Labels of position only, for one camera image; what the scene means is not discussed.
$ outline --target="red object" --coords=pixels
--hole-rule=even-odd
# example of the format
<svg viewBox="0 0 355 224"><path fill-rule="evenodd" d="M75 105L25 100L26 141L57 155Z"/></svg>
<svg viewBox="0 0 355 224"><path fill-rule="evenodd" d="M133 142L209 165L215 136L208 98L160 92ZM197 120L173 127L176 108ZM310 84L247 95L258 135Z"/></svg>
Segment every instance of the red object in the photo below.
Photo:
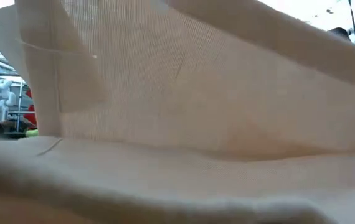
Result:
<svg viewBox="0 0 355 224"><path fill-rule="evenodd" d="M32 99L31 90L27 90L26 95ZM28 111L35 111L35 106L29 105ZM24 118L31 122L33 125L36 125L36 116L34 114L25 114Z"/></svg>

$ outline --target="yellow object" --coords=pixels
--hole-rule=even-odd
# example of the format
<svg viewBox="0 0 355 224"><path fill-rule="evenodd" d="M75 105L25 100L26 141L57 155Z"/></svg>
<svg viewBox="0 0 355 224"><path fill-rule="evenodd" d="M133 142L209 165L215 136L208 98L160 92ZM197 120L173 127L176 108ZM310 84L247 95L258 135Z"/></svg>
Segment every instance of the yellow object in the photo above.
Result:
<svg viewBox="0 0 355 224"><path fill-rule="evenodd" d="M30 131L26 131L26 136L27 137L35 137L38 136L38 129L36 130L30 130Z"/></svg>

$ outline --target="thread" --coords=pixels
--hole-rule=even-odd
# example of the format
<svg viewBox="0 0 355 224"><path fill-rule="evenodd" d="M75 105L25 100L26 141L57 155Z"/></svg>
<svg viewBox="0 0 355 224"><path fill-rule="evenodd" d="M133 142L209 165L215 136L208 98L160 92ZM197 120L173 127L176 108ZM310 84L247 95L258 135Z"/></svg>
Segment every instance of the thread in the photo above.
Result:
<svg viewBox="0 0 355 224"><path fill-rule="evenodd" d="M37 50L44 50L44 51L47 51L47 52L54 52L54 53L58 53L58 54L83 55L85 57L97 58L97 55L86 55L84 53L69 52L69 51L65 51L65 50L46 49L46 48L39 47L39 46L34 45L34 44L29 44L29 43L27 43L27 42L25 42L25 41L23 41L21 39L16 39L16 40L18 42L20 42L21 44L23 44L23 45L32 47L33 49L37 49Z"/></svg>

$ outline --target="ceiling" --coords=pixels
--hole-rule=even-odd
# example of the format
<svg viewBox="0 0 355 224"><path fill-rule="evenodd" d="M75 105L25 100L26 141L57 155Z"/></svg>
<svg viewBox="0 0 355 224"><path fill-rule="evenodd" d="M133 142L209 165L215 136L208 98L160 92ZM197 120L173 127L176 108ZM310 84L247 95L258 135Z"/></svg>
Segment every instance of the ceiling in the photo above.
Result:
<svg viewBox="0 0 355 224"><path fill-rule="evenodd" d="M270 7L317 28L352 27L348 0L259 0ZM352 0L355 19L355 0Z"/></svg>

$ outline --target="beige fabric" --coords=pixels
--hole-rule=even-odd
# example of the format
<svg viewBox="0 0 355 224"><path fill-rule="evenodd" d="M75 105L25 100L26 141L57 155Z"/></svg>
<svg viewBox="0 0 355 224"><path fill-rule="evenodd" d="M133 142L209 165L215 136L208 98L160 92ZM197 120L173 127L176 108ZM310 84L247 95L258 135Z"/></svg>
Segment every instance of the beige fabric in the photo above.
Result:
<svg viewBox="0 0 355 224"><path fill-rule="evenodd" d="M93 222L62 209L2 195L0 197L0 224L4 223L89 224Z"/></svg>
<svg viewBox="0 0 355 224"><path fill-rule="evenodd" d="M0 9L0 51L17 73L24 78L24 81L29 84L15 6Z"/></svg>
<svg viewBox="0 0 355 224"><path fill-rule="evenodd" d="M256 158L355 151L355 46L236 3L216 20L242 40L154 1L17 1L22 39L65 51L26 46L41 134Z"/></svg>
<svg viewBox="0 0 355 224"><path fill-rule="evenodd" d="M349 224L355 154L237 162L120 143L0 141L0 194L104 223Z"/></svg>
<svg viewBox="0 0 355 224"><path fill-rule="evenodd" d="M55 137L0 141L0 209L355 223L355 46L255 1L207 2L173 6L213 27L150 0L17 0L40 133Z"/></svg>

